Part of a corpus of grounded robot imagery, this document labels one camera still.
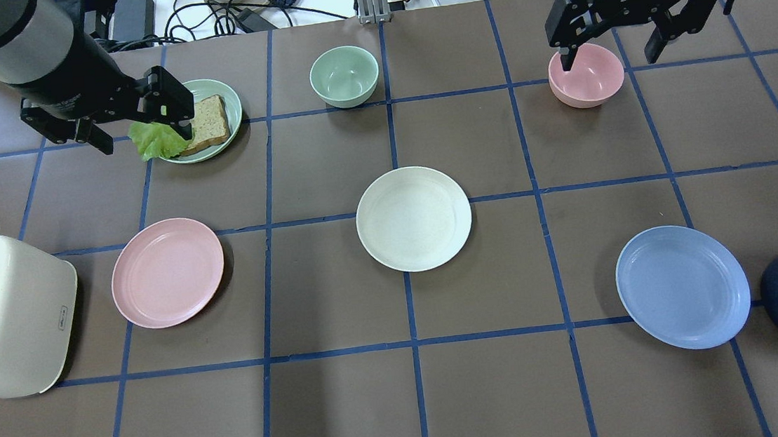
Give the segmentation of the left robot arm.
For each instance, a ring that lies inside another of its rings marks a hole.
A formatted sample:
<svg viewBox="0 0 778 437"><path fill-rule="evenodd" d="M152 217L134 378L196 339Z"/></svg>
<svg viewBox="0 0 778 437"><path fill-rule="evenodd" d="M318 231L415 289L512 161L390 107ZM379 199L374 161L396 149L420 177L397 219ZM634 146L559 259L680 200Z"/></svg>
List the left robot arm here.
<svg viewBox="0 0 778 437"><path fill-rule="evenodd" d="M20 119L55 144L112 154L100 124L119 120L192 137L194 98L183 83L160 66L128 76L54 0L0 0L0 83L22 97Z"/></svg>

